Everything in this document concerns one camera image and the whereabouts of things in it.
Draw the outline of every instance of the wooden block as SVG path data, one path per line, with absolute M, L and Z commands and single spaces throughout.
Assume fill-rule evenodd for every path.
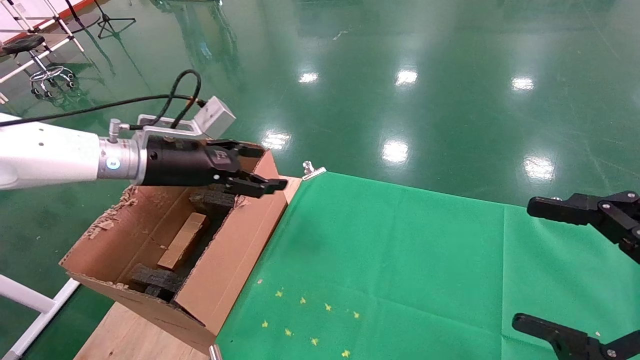
M 208 225 L 209 219 L 206 215 L 192 213 L 158 261 L 158 266 L 175 271 L 188 258 L 193 245 Z

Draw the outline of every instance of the torn cardboard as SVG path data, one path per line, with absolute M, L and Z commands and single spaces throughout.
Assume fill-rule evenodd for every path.
M 240 162 L 245 170 L 262 177 L 279 177 L 270 151 L 259 160 L 240 158 Z M 236 206 L 171 304 L 134 291 L 131 270 L 137 264 L 158 268 L 157 262 L 194 212 L 189 201 L 194 190 L 129 187 L 121 201 L 93 223 L 60 265 L 71 278 L 207 354 L 287 201 L 282 192 L 260 199 L 237 198 Z

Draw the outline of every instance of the green cloth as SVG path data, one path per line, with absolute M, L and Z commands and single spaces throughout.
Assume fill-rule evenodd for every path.
M 640 329 L 639 280 L 591 227 L 327 173 L 300 186 L 218 344 L 225 360 L 553 360 L 515 313 L 608 342 Z

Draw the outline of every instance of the metal connector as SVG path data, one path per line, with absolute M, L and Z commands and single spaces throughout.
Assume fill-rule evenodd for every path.
M 209 356 L 211 356 L 211 360 L 222 360 L 222 353 L 218 344 L 209 347 Z
M 109 123 L 109 138 L 107 141 L 110 143 L 117 143 L 118 137 L 120 136 L 120 130 L 129 130 L 129 125 L 123 124 L 118 119 L 111 119 L 111 122 Z

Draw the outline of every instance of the wooden board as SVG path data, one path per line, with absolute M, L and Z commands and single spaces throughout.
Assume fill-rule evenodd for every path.
M 302 179 L 282 178 L 289 180 L 284 195 L 291 202 Z M 209 360 L 209 356 L 115 303 L 74 360 Z

